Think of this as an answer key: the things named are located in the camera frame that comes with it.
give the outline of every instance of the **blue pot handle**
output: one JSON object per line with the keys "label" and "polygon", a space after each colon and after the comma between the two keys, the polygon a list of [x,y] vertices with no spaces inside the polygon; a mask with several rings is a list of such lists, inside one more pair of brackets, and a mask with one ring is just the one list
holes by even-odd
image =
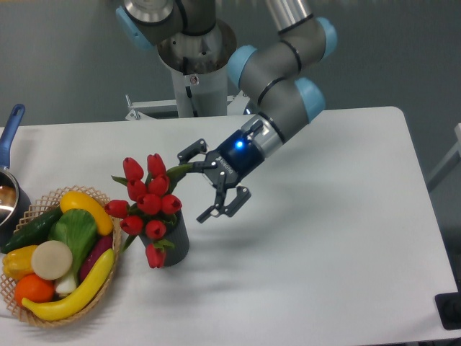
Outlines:
{"label": "blue pot handle", "polygon": [[9,168],[9,152],[13,138],[26,111],[24,105],[15,105],[0,137],[0,167]]}

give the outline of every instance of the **gray wall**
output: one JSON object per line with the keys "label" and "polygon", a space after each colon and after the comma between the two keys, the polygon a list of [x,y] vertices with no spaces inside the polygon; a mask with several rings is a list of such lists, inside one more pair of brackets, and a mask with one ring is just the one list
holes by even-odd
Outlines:
{"label": "gray wall", "polygon": [[[125,94],[134,102],[174,98],[156,53],[134,49],[117,26],[120,2],[0,2],[0,126],[18,102],[27,107],[23,124],[34,125],[123,120]],[[328,109],[401,108],[427,175],[461,123],[461,1],[310,4],[334,23],[339,46],[304,75]],[[218,8],[239,45],[277,39],[262,0],[221,0]],[[431,198],[448,247],[461,251],[460,178],[458,167]]]}

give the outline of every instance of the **bouquet of tulips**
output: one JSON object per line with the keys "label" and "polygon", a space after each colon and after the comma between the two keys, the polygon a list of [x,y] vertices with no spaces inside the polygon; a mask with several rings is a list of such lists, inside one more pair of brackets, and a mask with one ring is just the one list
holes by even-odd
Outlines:
{"label": "bouquet of tulips", "polygon": [[128,197],[134,203],[126,200],[111,200],[104,209],[109,215],[122,219],[120,228],[128,234],[122,247],[124,252],[134,239],[144,234],[152,242],[146,247],[146,257],[151,268],[164,266],[168,249],[174,244],[165,239],[167,227],[174,227],[176,214],[182,204],[178,197],[172,194],[179,180],[185,177],[192,168],[184,164],[166,170],[163,159],[158,154],[147,157],[147,176],[144,170],[131,157],[123,160],[125,177],[114,177],[113,180],[127,187]]}

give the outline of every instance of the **orange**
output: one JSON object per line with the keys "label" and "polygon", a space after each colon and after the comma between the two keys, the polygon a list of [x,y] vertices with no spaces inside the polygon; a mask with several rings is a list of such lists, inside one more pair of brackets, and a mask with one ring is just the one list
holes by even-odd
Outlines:
{"label": "orange", "polygon": [[35,303],[46,303],[53,299],[55,287],[53,281],[44,280],[36,274],[24,276],[16,284],[14,300],[22,307],[22,299],[27,298]]}

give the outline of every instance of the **blue joint cap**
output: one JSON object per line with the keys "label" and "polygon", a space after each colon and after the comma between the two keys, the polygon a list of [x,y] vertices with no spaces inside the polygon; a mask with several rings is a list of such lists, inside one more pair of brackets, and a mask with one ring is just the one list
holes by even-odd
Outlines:
{"label": "blue joint cap", "polygon": [[121,6],[115,10],[115,15],[123,31],[137,48],[141,50],[153,49],[152,44],[147,41],[147,38],[138,27],[136,27],[136,24],[133,23],[127,12],[125,12]]}
{"label": "blue joint cap", "polygon": [[317,18],[325,32],[326,44],[325,44],[325,53],[323,54],[322,59],[326,58],[334,52],[336,46],[338,45],[338,34],[336,34],[336,29],[331,25],[330,21],[326,18]]}
{"label": "blue joint cap", "polygon": [[252,45],[244,45],[234,52],[228,61],[228,76],[236,87],[240,89],[240,77],[242,76],[245,65],[256,52],[257,49]]}
{"label": "blue joint cap", "polygon": [[295,81],[295,85],[303,99],[305,111],[308,114],[308,123],[310,123],[325,109],[325,97],[320,89],[307,78],[299,78]]}

